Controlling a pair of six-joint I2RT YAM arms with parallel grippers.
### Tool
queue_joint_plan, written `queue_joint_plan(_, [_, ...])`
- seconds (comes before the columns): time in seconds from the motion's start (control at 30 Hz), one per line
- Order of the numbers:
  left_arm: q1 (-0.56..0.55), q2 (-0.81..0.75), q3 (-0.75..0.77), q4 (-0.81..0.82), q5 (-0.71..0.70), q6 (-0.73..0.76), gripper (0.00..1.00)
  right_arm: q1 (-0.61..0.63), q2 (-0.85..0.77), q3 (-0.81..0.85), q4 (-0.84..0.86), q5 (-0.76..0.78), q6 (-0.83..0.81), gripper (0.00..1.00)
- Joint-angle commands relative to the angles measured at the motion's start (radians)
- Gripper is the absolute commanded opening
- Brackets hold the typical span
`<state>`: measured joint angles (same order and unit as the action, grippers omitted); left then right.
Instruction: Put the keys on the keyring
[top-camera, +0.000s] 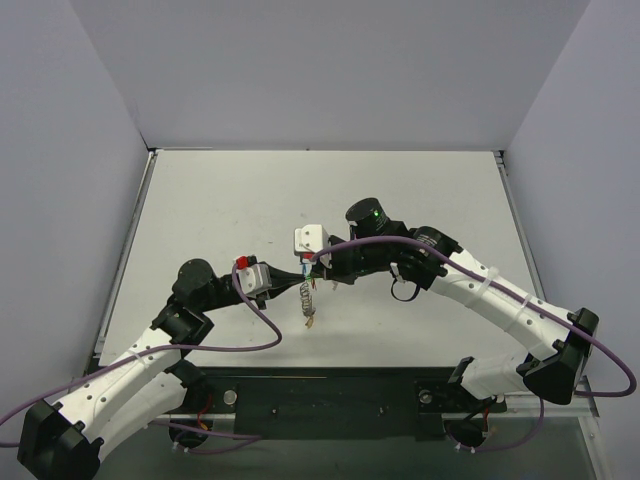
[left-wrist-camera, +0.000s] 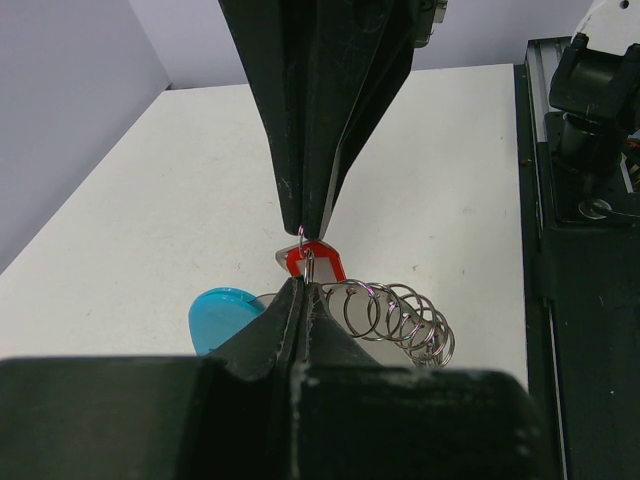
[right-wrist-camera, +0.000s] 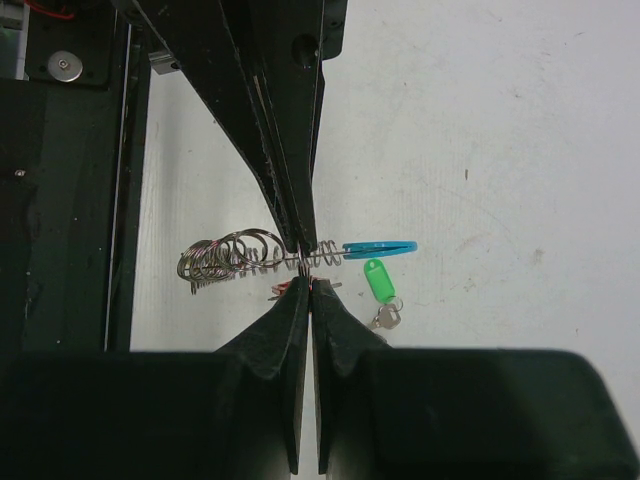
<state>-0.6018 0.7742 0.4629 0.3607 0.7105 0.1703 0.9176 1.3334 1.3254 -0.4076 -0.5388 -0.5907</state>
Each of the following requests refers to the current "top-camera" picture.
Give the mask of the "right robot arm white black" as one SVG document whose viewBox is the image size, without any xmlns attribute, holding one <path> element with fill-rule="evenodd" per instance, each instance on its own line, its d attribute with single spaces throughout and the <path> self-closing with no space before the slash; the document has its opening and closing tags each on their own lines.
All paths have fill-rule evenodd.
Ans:
<svg viewBox="0 0 640 480">
<path fill-rule="evenodd" d="M 524 357 L 461 360 L 446 386 L 453 406 L 468 409 L 521 391 L 557 405 L 571 402 L 591 353 L 586 338 L 597 329 L 596 314 L 586 308 L 571 312 L 528 294 L 443 232 L 390 219 L 375 198 L 351 206 L 345 219 L 349 238 L 331 235 L 324 241 L 332 251 L 313 266 L 313 276 L 352 285 L 389 272 L 396 282 L 458 302 L 525 348 Z"/>
</svg>

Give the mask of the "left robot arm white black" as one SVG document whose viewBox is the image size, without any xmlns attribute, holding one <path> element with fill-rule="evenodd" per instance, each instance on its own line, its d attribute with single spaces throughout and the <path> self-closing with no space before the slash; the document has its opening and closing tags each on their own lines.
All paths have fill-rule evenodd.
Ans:
<svg viewBox="0 0 640 480">
<path fill-rule="evenodd" d="M 116 446 L 157 416 L 203 405 L 212 388 L 187 356 L 213 328 L 208 312 L 239 304 L 260 312 L 304 279 L 253 256 L 223 276 L 203 259 L 187 261 L 166 305 L 124 354 L 54 404 L 30 405 L 18 461 L 38 479 L 93 478 Z"/>
</svg>

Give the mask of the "large keyring blue handle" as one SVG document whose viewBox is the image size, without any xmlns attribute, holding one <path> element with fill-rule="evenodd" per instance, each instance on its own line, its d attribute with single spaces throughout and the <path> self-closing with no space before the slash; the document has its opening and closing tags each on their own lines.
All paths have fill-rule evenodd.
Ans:
<svg viewBox="0 0 640 480">
<path fill-rule="evenodd" d="M 307 273 L 311 273 L 311 265 L 308 263 L 301 264 L 301 273 L 305 276 Z M 305 327 L 310 329 L 314 324 L 315 319 L 315 306 L 313 303 L 313 291 L 315 289 L 315 280 L 307 280 L 300 284 L 299 297 L 301 302 L 302 314 L 305 318 Z"/>
</svg>

